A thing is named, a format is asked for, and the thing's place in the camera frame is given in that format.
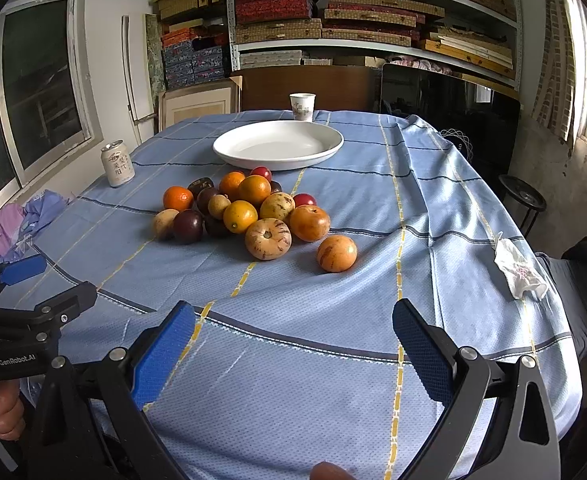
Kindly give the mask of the person's left hand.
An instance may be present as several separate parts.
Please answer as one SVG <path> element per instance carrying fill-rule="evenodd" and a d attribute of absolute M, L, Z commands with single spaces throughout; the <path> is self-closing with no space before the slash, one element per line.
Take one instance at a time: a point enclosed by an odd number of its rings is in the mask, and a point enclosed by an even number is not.
<path fill-rule="evenodd" d="M 0 439 L 17 441 L 25 426 L 18 380 L 0 382 Z"/>

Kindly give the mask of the person's right hand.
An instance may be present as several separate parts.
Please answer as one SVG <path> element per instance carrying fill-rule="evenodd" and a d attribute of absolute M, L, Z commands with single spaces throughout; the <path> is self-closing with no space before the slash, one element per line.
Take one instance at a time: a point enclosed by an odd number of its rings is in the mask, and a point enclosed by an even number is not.
<path fill-rule="evenodd" d="M 322 462 L 316 464 L 310 471 L 310 480 L 355 480 L 352 474 L 339 466 Z"/>

